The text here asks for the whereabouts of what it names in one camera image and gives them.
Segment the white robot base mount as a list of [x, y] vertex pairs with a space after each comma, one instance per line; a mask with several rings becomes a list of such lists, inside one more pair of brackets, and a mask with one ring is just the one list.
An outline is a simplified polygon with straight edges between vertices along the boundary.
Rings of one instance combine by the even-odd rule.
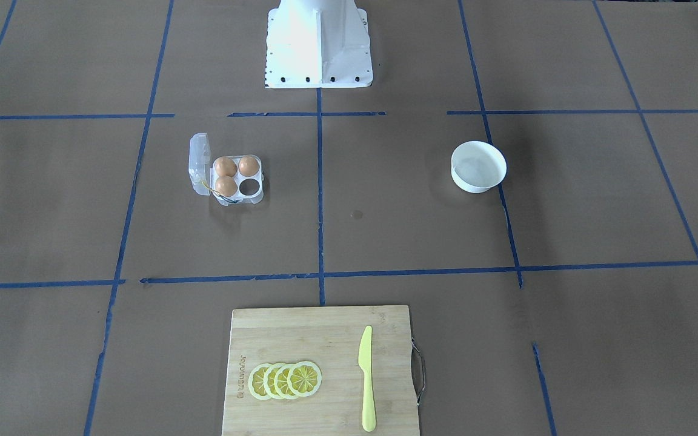
[[282, 1], [267, 24], [266, 88], [372, 85], [368, 15], [356, 2]]

